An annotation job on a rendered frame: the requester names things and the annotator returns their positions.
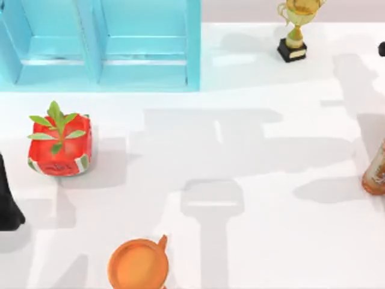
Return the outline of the orange bottle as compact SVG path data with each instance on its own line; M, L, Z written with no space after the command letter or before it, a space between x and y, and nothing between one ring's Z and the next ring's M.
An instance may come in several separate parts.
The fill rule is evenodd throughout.
M385 139L363 175L362 187L370 194L385 195Z

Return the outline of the orange cup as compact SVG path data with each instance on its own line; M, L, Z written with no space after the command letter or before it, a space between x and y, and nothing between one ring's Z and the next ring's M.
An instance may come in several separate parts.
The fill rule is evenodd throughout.
M121 244L108 263L112 289L167 289L167 241L163 235L157 242L139 238Z

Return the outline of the light blue rack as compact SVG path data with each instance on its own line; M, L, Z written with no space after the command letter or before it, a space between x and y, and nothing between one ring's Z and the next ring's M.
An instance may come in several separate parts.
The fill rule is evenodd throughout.
M200 88L202 0L0 0L0 92Z

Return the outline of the gold trophy with black base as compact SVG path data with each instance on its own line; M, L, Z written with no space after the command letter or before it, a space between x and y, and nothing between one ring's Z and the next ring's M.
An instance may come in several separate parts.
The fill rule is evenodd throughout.
M285 62L290 63L306 57L307 46L303 40L301 27L310 23L326 2L327 0L285 0L277 6L277 12L285 19L286 24L294 25L291 32L280 39L277 48Z

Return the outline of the red plant pot with plant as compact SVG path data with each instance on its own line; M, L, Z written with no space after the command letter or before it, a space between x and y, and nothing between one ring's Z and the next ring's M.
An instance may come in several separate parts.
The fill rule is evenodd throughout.
M33 132L28 165L38 173L54 176L75 176L90 168L92 127L87 114L64 114L52 101L47 115L30 116Z

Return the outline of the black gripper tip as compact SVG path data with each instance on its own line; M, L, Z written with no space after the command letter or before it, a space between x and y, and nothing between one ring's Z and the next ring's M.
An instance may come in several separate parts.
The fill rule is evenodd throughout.
M4 159L0 153L0 231L15 231L26 222L9 188Z

